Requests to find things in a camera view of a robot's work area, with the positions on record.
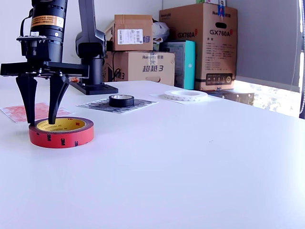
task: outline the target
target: yellow tape core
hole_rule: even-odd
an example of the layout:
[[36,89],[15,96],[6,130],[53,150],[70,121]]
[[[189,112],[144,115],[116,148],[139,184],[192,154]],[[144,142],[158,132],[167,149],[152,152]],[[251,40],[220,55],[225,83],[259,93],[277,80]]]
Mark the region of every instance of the yellow tape core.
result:
[[55,124],[50,125],[48,120],[37,124],[37,128],[42,131],[71,131],[84,127],[86,123],[80,119],[74,118],[56,118]]

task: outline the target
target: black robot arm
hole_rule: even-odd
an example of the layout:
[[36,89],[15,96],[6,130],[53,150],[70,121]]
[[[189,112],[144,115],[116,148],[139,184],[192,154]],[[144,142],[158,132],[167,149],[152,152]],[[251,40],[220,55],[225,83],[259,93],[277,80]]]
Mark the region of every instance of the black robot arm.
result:
[[49,124],[55,124],[61,99],[69,86],[69,77],[83,77],[74,87],[85,94],[117,93],[116,88],[102,82],[103,57],[106,53],[105,34],[96,30],[94,0],[79,0],[82,32],[76,38],[76,52],[82,64],[62,63],[63,39],[68,0],[32,0],[30,36],[23,36],[21,53],[27,62],[1,65],[0,74],[17,76],[28,123],[35,122],[35,77],[50,79]]
[[81,63],[89,66],[89,75],[71,85],[84,94],[114,94],[118,89],[106,85],[102,80],[102,66],[106,55],[106,36],[96,29],[93,0],[79,0],[81,32],[77,35],[76,53]]

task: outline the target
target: white foam tape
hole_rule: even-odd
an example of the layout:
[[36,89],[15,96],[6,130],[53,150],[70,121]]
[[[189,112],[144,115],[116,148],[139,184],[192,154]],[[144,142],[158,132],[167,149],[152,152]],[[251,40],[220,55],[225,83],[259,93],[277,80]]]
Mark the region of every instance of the white foam tape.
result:
[[200,91],[167,91],[164,93],[165,99],[174,101],[185,101],[185,102],[201,102],[206,100],[208,94]]

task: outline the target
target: red double-sided tape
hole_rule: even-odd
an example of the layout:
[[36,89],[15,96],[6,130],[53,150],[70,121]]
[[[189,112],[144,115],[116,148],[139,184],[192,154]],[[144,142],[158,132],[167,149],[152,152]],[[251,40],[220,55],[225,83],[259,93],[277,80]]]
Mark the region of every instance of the red double-sided tape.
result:
[[58,117],[54,125],[48,119],[29,126],[30,141],[45,148],[81,146],[93,140],[93,122],[85,118]]

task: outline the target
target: cable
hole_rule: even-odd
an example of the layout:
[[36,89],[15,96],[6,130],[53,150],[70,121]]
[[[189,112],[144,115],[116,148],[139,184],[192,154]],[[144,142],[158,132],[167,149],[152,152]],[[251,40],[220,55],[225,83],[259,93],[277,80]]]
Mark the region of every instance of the cable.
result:
[[[301,2],[302,2],[303,37],[304,37],[305,36],[305,13],[304,13],[304,3],[303,3],[303,0]],[[301,105],[300,114],[303,113],[304,107],[305,107],[305,88],[304,88],[305,81],[304,81],[304,79],[305,79],[305,69],[303,71],[303,87],[302,87],[302,90],[304,91],[304,95],[303,95],[303,102],[302,102],[302,105]]]
[[112,82],[115,82],[115,78],[121,73],[121,69],[120,68],[117,68],[116,70],[114,70],[114,55],[116,54],[117,52],[113,52],[113,55],[112,55]]
[[21,27],[20,27],[20,36],[23,37],[23,27],[24,27],[24,22],[25,20],[27,20],[28,18],[31,18],[33,16],[33,11],[34,9],[31,9],[30,12],[29,12],[29,15],[27,18],[23,19],[22,22],[21,22]]

